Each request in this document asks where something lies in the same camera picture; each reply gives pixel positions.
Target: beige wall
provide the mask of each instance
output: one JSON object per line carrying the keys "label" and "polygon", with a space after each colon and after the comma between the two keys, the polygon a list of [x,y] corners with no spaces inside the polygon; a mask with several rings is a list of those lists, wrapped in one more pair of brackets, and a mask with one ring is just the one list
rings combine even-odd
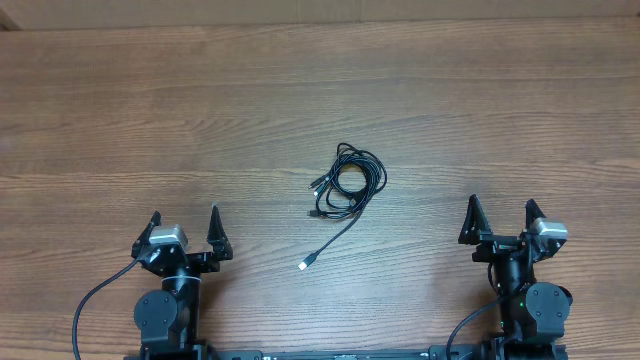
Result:
{"label": "beige wall", "polygon": [[9,28],[46,30],[632,16],[640,12],[640,0],[0,0],[0,9]]}

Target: wooden tabletop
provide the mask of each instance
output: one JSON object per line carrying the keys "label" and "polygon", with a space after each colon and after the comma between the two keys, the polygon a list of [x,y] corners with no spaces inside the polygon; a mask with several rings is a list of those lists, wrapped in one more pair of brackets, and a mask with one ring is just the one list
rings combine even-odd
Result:
{"label": "wooden tabletop", "polygon": [[[493,299],[456,241],[477,193],[497,234],[529,198],[567,224],[536,275],[574,295],[572,359],[638,359],[639,45],[638,18],[0,33],[0,358],[72,358],[78,302],[153,211],[199,250],[212,202],[235,251],[203,276],[217,348],[443,344]],[[306,216],[341,141],[389,184],[299,271],[345,225]],[[83,359],[135,353],[159,287],[138,267],[95,295]]]}

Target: cable bundle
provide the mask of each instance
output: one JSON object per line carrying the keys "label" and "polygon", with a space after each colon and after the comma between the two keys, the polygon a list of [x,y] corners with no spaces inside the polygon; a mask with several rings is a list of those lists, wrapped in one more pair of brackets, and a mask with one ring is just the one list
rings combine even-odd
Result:
{"label": "cable bundle", "polygon": [[[342,170],[347,166],[356,166],[364,175],[365,186],[358,191],[349,191],[340,185],[339,177]],[[336,150],[336,161],[331,169],[325,175],[319,177],[316,181],[309,185],[309,189],[315,188],[313,194],[316,196],[316,208],[309,211],[309,216],[326,217],[328,219],[343,219],[348,216],[354,216],[353,220],[340,231],[336,236],[329,240],[323,247],[316,252],[311,253],[298,267],[300,270],[306,269],[312,262],[316,260],[318,255],[331,245],[338,237],[351,228],[362,215],[362,211],[367,206],[373,196],[387,185],[387,170],[382,165],[380,159],[366,150],[359,150],[347,143],[338,144]],[[338,206],[331,202],[331,193],[337,191],[349,200],[348,206]],[[325,198],[328,210],[320,209],[320,201]]]}

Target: wooden table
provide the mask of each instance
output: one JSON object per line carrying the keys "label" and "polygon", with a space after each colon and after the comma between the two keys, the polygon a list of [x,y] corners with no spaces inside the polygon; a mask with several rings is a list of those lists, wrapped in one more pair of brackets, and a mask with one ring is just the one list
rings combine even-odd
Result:
{"label": "wooden table", "polygon": [[[570,240],[536,265],[575,297],[572,359],[640,357],[640,20],[443,21],[0,33],[0,358],[70,359],[91,288],[154,210],[203,248],[219,349],[425,348],[493,297],[458,245],[477,193],[496,233],[535,198]],[[344,223],[306,216],[347,141],[388,187]],[[83,359],[135,353],[139,268],[80,318]],[[475,342],[497,314],[459,335]]]}

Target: black cable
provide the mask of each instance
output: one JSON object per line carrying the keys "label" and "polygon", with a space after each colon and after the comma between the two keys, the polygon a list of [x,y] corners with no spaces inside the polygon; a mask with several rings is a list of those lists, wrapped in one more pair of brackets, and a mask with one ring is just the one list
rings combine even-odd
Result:
{"label": "black cable", "polygon": [[89,298],[91,298],[91,296],[93,296],[93,294],[97,293],[100,289],[102,289],[103,287],[109,285],[112,281],[114,281],[115,279],[117,279],[120,276],[124,275],[127,271],[131,270],[136,265],[138,260],[139,260],[139,258],[133,260],[131,262],[131,264],[127,265],[127,267],[125,267],[124,269],[120,270],[117,274],[113,275],[112,277],[108,278],[107,280],[103,281],[100,285],[96,286],[93,290],[89,291],[89,293],[84,296],[82,301],[80,301],[80,304],[78,305],[78,308],[76,309],[76,314],[73,317],[73,328],[71,330],[71,344],[73,345],[73,355],[75,355],[76,360],[81,360],[80,359],[80,352],[78,351],[78,319],[80,318],[80,312],[82,311],[82,307],[89,300]]}
{"label": "black cable", "polygon": [[[453,339],[456,337],[456,335],[458,334],[460,329],[462,329],[465,325],[467,325],[467,323],[469,323],[471,320],[473,320],[476,316],[481,315],[481,314],[491,310],[496,305],[500,305],[504,301],[506,301],[506,300],[518,295],[520,293],[520,291],[522,290],[522,288],[526,285],[527,281],[529,280],[529,275],[531,274],[531,270],[533,269],[533,251],[531,249],[531,243],[529,242],[529,240],[526,237],[524,238],[524,241],[526,243],[526,251],[527,251],[527,273],[525,274],[525,276],[523,276],[522,282],[509,295],[503,295],[503,296],[499,295],[499,297],[496,300],[490,302],[489,304],[487,304],[487,305],[483,306],[482,308],[480,308],[480,309],[472,312],[471,314],[469,314],[469,316],[464,318],[464,320],[462,320],[458,324],[458,326],[456,326],[456,328],[453,329],[453,332],[451,332],[451,335],[449,336],[449,340],[447,341],[447,346],[445,348],[445,354],[447,356],[447,360],[451,360],[451,345],[453,344]],[[489,266],[487,267],[487,272],[489,273],[489,283],[491,284],[491,287],[494,290],[497,290],[493,286],[493,276],[491,275],[491,268],[492,267],[493,267],[493,263],[489,263]]]}
{"label": "black cable", "polygon": [[[365,180],[365,186],[362,189],[349,191],[340,185],[340,174],[347,166],[356,166],[362,171]],[[298,265],[300,270],[304,270],[311,265],[324,249],[349,230],[356,221],[358,221],[362,215],[362,211],[373,196],[382,191],[386,185],[387,170],[384,165],[382,165],[380,159],[366,150],[359,150],[347,143],[338,144],[336,161],[333,163],[333,166],[331,166],[329,172],[309,185],[309,189],[315,188],[313,194],[316,196],[316,208],[309,211],[309,216],[328,219],[344,219],[353,216],[353,219],[342,231],[324,244],[324,246],[307,256],[307,258]],[[349,205],[338,206],[331,202],[330,196],[334,191],[346,197],[349,200]],[[320,208],[320,200],[322,197],[325,197],[325,203],[328,208],[327,211]]]}

